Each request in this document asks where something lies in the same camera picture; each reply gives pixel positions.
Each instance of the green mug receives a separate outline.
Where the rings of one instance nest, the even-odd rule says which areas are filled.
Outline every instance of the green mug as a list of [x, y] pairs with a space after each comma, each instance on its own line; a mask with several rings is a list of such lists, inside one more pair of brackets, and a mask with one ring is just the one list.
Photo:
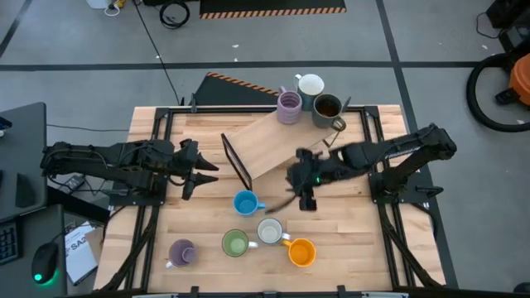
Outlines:
[[229, 230], [223, 237], [224, 253], [231, 257], [241, 257], [249, 248], [257, 248], [258, 244], [248, 240], [245, 232], [239, 229]]

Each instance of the concrete floor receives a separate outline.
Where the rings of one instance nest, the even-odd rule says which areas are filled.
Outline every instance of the concrete floor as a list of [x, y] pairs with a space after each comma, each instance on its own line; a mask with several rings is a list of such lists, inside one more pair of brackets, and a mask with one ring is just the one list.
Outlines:
[[[468, 68], [429, 68], [425, 64], [403, 69], [404, 79], [397, 79], [395, 74], [401, 69], [396, 72], [393, 68], [399, 61], [477, 61], [502, 52], [498, 41], [475, 32], [476, 15], [492, 0], [345, 1], [348, 12], [344, 14], [203, 21], [198, 19], [199, 4], [191, 2], [192, 17], [177, 31], [162, 27], [154, 8], [140, 9], [164, 61], [193, 64], [168, 71], [180, 97], [189, 99], [208, 71], [270, 88], [290, 86], [296, 73], [317, 73], [324, 78], [327, 90], [341, 98], [352, 96], [352, 104], [412, 106], [419, 127], [431, 122], [444, 127], [459, 151], [451, 161], [432, 163], [430, 169], [435, 184], [446, 189], [438, 202], [459, 287], [511, 291], [519, 282], [530, 281], [530, 201], [526, 191], [530, 132], [493, 132], [471, 118], [465, 105]], [[388, 50], [381, 4], [386, 8], [397, 56]], [[0, 38], [22, 7], [27, 11], [12, 39], [7, 47], [0, 46], [0, 110], [42, 101], [48, 107], [48, 123], [128, 128], [135, 106], [176, 105], [163, 71], [150, 67], [159, 59], [130, 2], [119, 16], [106, 17], [83, 0], [3, 0]], [[494, 34], [487, 20], [482, 21], [483, 30]], [[335, 61], [335, 67], [227, 65], [229, 68], [219, 69], [222, 64], [217, 64], [209, 69], [199, 64], [235, 59], [309, 61], [306, 65]], [[352, 66], [337, 67], [342, 66], [341, 61]], [[368, 64], [355, 67], [348, 61]], [[142, 67], [104, 70], [108, 64]], [[24, 65], [37, 71], [16, 71]], [[53, 70], [49, 65], [96, 66], [93, 70]], [[530, 121], [528, 112], [492, 104], [493, 95], [506, 82], [500, 70], [484, 72], [477, 87], [484, 110], [504, 123]], [[122, 142], [126, 136], [126, 132], [48, 129], [50, 144], [66, 141], [104, 146]], [[95, 200], [88, 194], [83, 197]], [[80, 293], [90, 287], [87, 280], [70, 290]]]

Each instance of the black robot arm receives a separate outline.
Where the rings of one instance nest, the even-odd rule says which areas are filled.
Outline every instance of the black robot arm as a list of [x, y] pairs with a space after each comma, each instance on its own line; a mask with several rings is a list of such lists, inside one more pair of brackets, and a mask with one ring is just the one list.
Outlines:
[[379, 162], [392, 157], [411, 155], [399, 166], [381, 173], [378, 189], [390, 193], [398, 192], [407, 183], [407, 178], [430, 161], [450, 159], [456, 152], [456, 144], [446, 130], [431, 124], [417, 132], [385, 142], [358, 142], [330, 150], [330, 157], [320, 159], [307, 149], [298, 149], [299, 162], [287, 170], [287, 181], [294, 197], [268, 213], [276, 212], [300, 197], [300, 210], [315, 211], [313, 187], [336, 181], [348, 180], [368, 173]]
[[[198, 151], [198, 142], [186, 139], [181, 149], [169, 141], [138, 141], [117, 143], [110, 147], [76, 146], [57, 142], [44, 150], [42, 175], [55, 177], [80, 173], [125, 184], [130, 191], [149, 195], [157, 191], [158, 176], [166, 177], [175, 185], [183, 185], [183, 199], [189, 199], [196, 186], [217, 181], [218, 178], [193, 169], [217, 171], [217, 166], [206, 161]], [[184, 181], [175, 182], [171, 176]]]

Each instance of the computer keyboard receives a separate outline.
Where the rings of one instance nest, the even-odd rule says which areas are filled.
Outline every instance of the computer keyboard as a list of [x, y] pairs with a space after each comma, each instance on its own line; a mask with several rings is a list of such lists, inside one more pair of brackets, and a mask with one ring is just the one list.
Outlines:
[[0, 266], [22, 256], [20, 223], [11, 220], [0, 223]]

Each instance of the white paper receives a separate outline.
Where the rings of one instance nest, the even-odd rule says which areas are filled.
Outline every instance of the white paper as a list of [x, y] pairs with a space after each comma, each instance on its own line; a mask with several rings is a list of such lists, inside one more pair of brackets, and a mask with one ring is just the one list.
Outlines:
[[66, 271], [74, 284], [98, 266], [84, 236], [92, 230], [94, 228], [85, 222], [65, 236]]

